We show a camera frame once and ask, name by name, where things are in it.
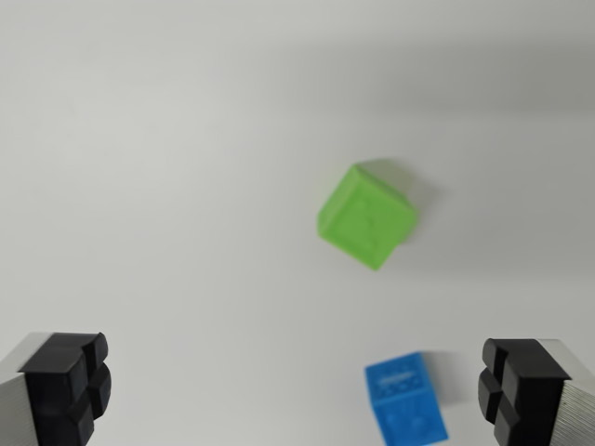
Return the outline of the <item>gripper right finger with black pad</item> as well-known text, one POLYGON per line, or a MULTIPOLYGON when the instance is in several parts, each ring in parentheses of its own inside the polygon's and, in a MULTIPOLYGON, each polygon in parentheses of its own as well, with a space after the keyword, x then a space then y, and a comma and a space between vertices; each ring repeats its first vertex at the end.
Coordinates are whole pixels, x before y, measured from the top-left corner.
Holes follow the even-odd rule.
POLYGON ((484 419, 500 445, 594 443, 594 373, 558 339, 494 339, 478 381, 484 419))

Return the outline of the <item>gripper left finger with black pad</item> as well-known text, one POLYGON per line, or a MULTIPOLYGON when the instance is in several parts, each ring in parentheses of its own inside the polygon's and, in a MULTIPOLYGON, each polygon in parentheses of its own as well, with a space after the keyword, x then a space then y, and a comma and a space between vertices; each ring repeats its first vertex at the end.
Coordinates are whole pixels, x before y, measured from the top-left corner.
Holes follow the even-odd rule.
POLYGON ((108 407, 102 333, 31 333, 1 359, 1 443, 83 446, 108 407))

